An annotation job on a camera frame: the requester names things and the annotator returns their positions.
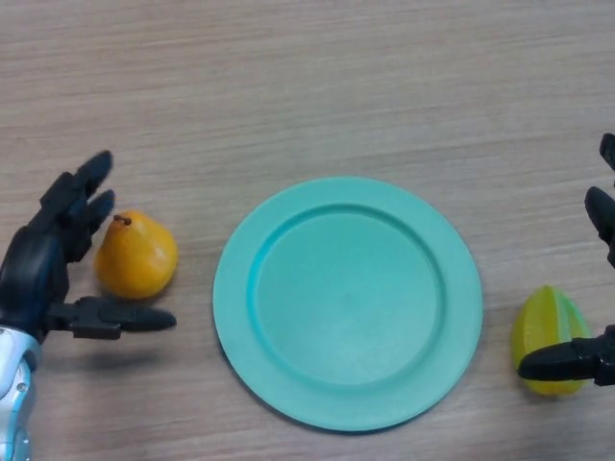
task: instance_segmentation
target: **pear stem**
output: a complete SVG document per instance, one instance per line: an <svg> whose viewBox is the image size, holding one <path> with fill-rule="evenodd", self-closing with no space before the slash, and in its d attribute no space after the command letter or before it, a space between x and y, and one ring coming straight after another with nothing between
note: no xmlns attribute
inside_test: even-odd
<svg viewBox="0 0 615 461"><path fill-rule="evenodd" d="M121 214L114 215L113 219L115 221L121 221L124 226L130 226L133 223L133 220L131 218L127 218L125 216L122 216Z"/></svg>

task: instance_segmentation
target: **plate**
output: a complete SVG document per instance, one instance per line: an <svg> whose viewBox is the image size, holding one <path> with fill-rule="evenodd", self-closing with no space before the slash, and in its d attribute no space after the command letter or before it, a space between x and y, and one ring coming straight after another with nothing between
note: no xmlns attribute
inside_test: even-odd
<svg viewBox="0 0 615 461"><path fill-rule="evenodd" d="M479 341L482 294L436 209L386 182L329 178L286 189L239 225L213 317L259 398L307 425L370 431L451 391Z"/></svg>

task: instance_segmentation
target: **robotic hand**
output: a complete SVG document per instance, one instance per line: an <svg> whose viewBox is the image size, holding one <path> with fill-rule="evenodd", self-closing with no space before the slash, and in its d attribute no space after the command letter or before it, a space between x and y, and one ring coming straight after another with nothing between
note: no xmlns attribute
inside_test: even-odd
<svg viewBox="0 0 615 461"><path fill-rule="evenodd" d="M49 331L118 339L122 330L158 331L173 315L98 297L65 303L67 264L80 261L114 205L108 190L93 200L112 168L110 152L63 173L40 199L40 211L13 237L0 267L0 461L29 461L27 423L35 403L32 373Z"/></svg>
<svg viewBox="0 0 615 461"><path fill-rule="evenodd" d="M603 136L600 154L615 170L615 135ZM598 237L608 245L607 259L615 268L615 201L591 187L585 195L585 209ZM599 386L615 385L615 325L596 338L575 338L529 353L517 372L522 378L540 381L594 379Z"/></svg>

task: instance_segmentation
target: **wood grain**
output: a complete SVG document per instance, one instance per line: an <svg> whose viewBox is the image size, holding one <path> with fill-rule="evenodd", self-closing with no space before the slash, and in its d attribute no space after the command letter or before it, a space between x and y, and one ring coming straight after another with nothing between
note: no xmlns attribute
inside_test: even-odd
<svg viewBox="0 0 615 461"><path fill-rule="evenodd" d="M596 332L615 274L585 216L615 124L610 0L4 0L0 251L64 169L116 155L118 206L177 235L160 305L177 330L98 344L53 335L32 420L42 461L611 459L615 392L519 387L511 321L539 284ZM362 175L440 208L484 283L471 370L415 422L347 437L275 415L218 349L210 287L261 200ZM91 258L71 299L95 288Z"/></svg>

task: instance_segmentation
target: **yellow pear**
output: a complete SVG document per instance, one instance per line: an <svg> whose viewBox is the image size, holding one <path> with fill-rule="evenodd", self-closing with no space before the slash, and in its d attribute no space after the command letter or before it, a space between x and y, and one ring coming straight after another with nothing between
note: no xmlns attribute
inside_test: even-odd
<svg viewBox="0 0 615 461"><path fill-rule="evenodd" d="M103 286L120 298L158 294L173 277L178 248L173 234L140 211L113 217L94 260Z"/></svg>

